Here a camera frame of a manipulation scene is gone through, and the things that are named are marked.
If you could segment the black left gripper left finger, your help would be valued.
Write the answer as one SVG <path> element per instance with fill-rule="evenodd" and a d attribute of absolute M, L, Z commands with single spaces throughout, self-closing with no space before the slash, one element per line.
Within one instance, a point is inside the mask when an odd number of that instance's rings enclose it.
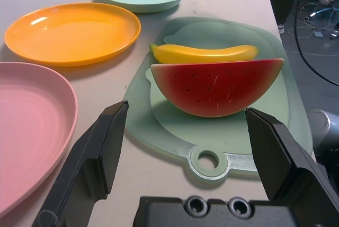
<path fill-rule="evenodd" d="M 33 226 L 87 226 L 107 199 L 119 163 L 128 102 L 108 106 L 75 142 Z"/>

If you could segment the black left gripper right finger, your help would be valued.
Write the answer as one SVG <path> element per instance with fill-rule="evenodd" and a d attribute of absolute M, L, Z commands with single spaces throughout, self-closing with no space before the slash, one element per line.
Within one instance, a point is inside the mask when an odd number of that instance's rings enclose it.
<path fill-rule="evenodd" d="M 315 161 L 275 117 L 245 111 L 252 154 L 266 194 L 288 205 L 334 205 L 334 190 Z"/>

